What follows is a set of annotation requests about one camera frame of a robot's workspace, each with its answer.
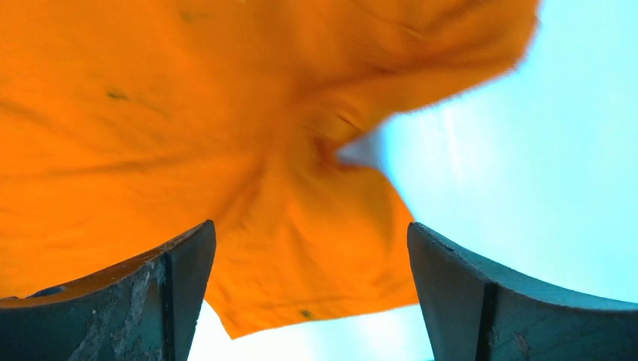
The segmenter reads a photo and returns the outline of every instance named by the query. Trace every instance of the light blue surface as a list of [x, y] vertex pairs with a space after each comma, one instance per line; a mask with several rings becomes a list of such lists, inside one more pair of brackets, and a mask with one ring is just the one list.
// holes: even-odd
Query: light blue surface
[[[562, 287], [638, 302], [637, 17], [634, 0], [547, 2], [516, 74], [390, 121], [372, 136], [383, 156], [372, 161], [419, 221], [462, 246]], [[190, 359], [212, 355], [432, 358], [417, 307], [230, 341], [205, 305]]]

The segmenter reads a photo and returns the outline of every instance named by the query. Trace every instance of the orange fabric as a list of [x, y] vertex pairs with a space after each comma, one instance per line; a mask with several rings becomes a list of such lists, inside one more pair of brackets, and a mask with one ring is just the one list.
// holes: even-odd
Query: orange fabric
[[232, 337], [417, 301], [412, 220], [334, 151], [512, 68], [536, 0], [0, 0], [0, 296], [212, 219]]

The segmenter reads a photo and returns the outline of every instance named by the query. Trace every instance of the orange cloth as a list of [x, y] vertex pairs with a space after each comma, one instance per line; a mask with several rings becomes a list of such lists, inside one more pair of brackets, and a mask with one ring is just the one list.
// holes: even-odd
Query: orange cloth
[[206, 300], [233, 338], [417, 302], [409, 212], [334, 151], [512, 68], [535, 15], [536, 0], [0, 1], [0, 296], [212, 219]]

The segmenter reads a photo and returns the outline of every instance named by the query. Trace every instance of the white surface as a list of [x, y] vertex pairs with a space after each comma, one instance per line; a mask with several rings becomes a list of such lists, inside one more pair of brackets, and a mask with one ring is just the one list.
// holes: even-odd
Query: white surface
[[[383, 147], [368, 161], [419, 221], [464, 247], [638, 302], [637, 15], [634, 0], [547, 2], [517, 74], [397, 117], [372, 135]], [[429, 358], [417, 307], [230, 341], [205, 305], [190, 360]]]

